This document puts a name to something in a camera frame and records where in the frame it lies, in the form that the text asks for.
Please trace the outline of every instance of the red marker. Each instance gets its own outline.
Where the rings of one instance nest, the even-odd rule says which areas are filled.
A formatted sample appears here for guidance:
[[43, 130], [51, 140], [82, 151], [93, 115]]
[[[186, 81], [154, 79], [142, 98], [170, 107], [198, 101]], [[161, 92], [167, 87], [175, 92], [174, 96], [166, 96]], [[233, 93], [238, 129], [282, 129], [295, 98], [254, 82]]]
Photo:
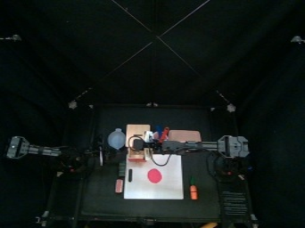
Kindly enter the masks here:
[[162, 136], [161, 136], [161, 138], [158, 140], [159, 143], [163, 143], [163, 141], [167, 138], [167, 134], [169, 134], [169, 127], [166, 127], [165, 130], [163, 130]]

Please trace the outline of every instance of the black cable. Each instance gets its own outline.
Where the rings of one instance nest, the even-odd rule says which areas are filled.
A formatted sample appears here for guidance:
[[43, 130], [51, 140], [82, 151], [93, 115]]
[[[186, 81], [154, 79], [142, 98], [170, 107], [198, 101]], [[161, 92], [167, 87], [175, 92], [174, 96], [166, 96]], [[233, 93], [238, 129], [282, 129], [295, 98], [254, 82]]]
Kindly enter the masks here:
[[165, 164], [162, 164], [162, 165], [161, 165], [159, 163], [157, 163], [157, 161], [154, 160], [154, 157], [153, 157], [153, 152], [151, 152], [150, 148], [149, 148], [149, 152], [150, 152], [150, 157], [151, 157], [151, 160], [153, 160], [153, 162], [155, 163], [155, 165], [158, 165], [159, 167], [163, 167], [163, 166], [166, 166], [166, 165], [169, 164], [169, 159], [170, 159], [171, 155], [173, 155], [173, 151], [171, 151], [171, 153], [170, 153], [169, 157], [167, 157], [167, 161], [166, 161], [166, 163], [165, 163]]

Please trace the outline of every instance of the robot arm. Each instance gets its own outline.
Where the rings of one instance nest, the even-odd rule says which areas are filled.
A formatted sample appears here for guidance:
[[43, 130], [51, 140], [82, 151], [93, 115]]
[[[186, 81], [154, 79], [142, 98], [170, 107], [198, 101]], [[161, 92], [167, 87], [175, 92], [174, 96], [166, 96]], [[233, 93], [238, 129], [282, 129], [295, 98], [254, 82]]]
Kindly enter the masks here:
[[12, 137], [8, 142], [6, 157], [8, 159], [22, 159], [27, 154], [58, 157], [62, 152], [59, 148], [31, 145], [27, 139], [22, 136]]

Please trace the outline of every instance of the black curtain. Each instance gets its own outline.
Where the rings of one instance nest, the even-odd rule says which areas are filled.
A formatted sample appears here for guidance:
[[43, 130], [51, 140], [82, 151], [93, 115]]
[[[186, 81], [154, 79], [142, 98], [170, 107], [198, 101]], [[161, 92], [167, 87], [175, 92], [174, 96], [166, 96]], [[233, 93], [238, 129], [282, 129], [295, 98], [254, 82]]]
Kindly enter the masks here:
[[254, 172], [254, 211], [266, 227], [304, 227], [305, 45], [295, 44], [238, 110]]

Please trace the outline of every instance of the black background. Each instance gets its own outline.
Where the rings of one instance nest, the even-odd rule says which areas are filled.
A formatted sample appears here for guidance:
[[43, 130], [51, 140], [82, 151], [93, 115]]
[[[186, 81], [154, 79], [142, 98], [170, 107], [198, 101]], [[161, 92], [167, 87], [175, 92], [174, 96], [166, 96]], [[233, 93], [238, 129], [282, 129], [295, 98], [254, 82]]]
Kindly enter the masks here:
[[[305, 46], [291, 39], [305, 36], [304, 1], [204, 3], [3, 1], [0, 37], [23, 41], [0, 40], [2, 147], [12, 135], [62, 145], [74, 113], [91, 104], [228, 100], [250, 142], [256, 216], [265, 227], [301, 227]], [[42, 215], [48, 162], [2, 160], [4, 227]]]

